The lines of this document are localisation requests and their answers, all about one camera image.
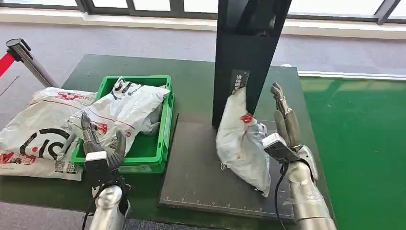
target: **windowsill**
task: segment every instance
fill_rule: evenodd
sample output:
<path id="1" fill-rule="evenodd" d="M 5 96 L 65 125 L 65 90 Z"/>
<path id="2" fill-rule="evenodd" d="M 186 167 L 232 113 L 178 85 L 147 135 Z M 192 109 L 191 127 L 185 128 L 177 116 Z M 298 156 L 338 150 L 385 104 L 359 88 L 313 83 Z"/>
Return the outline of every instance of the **windowsill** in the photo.
<path id="1" fill-rule="evenodd" d="M 78 11 L 0 8 L 0 22 L 101 25 L 215 31 L 217 21 L 88 15 Z M 282 34 L 380 39 L 406 39 L 406 24 L 287 19 Z"/>

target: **red barrier rope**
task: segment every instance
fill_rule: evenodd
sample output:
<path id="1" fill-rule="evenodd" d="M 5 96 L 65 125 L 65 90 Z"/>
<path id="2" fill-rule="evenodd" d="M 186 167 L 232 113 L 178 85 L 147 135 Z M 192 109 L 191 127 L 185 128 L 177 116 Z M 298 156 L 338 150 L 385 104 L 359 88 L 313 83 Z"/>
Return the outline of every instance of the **red barrier rope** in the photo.
<path id="1" fill-rule="evenodd" d="M 14 61 L 15 61 L 14 57 L 9 53 L 6 53 L 6 55 L 4 55 L 0 59 L 0 77 L 12 65 Z"/>

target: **stanchion post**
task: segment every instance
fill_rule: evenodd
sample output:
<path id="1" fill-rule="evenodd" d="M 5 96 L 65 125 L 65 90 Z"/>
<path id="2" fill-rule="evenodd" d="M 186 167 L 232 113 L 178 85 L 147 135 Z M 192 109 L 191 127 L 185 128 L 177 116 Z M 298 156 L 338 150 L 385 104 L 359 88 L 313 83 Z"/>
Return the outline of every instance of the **stanchion post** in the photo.
<path id="1" fill-rule="evenodd" d="M 30 53 L 31 48 L 24 39 L 11 39 L 6 42 L 6 46 L 9 48 L 7 52 L 13 55 L 16 61 L 21 61 L 45 87 L 59 88 L 57 83 L 45 71 L 44 67 Z"/>

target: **green plastic crate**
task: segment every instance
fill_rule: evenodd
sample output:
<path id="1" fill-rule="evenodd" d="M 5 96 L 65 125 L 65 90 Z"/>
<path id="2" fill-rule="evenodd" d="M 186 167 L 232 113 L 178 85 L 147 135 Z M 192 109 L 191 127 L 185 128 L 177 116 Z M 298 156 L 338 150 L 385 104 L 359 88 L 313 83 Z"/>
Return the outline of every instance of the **green plastic crate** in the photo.
<path id="1" fill-rule="evenodd" d="M 107 76 L 103 79 L 96 99 L 109 94 L 120 76 Z M 170 128 L 174 97 L 170 76 L 123 76 L 124 80 L 152 86 L 166 85 L 170 93 L 164 98 L 159 132 L 155 135 L 139 133 L 130 151 L 119 168 L 120 173 L 162 173 L 168 157 Z M 72 162 L 84 166 L 85 153 L 83 140 L 79 139 L 72 152 Z"/>

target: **white plastic bag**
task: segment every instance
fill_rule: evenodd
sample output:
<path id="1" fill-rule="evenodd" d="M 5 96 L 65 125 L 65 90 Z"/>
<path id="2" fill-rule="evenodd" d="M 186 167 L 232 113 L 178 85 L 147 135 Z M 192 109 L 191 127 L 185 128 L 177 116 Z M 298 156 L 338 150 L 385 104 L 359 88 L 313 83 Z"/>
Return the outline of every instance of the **white plastic bag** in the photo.
<path id="1" fill-rule="evenodd" d="M 78 137 L 83 138 L 80 119 L 82 113 L 86 112 L 97 126 L 96 136 L 106 152 L 114 152 L 116 131 L 120 130 L 126 137 L 127 154 L 139 132 L 153 131 L 151 122 L 146 122 L 146 118 L 162 104 L 168 93 L 169 90 L 164 88 L 135 84 L 119 78 L 110 94 L 74 114 L 67 125 Z"/>
<path id="2" fill-rule="evenodd" d="M 76 144 L 77 139 L 70 144 L 67 153 L 60 161 L 22 155 L 19 152 L 13 151 L 2 152 L 0 153 L 0 175 L 80 181 L 82 180 L 83 169 L 70 162 L 70 157 Z"/>
<path id="3" fill-rule="evenodd" d="M 0 132 L 0 153 L 19 153 L 60 160 L 75 138 L 61 126 L 94 102 L 95 93 L 46 88 L 36 92 L 28 108 Z"/>
<path id="4" fill-rule="evenodd" d="M 223 165 L 268 197 L 271 176 L 269 155 L 264 151 L 262 139 L 266 127 L 258 123 L 246 110 L 246 89 L 228 97 L 217 132 L 217 155 Z"/>

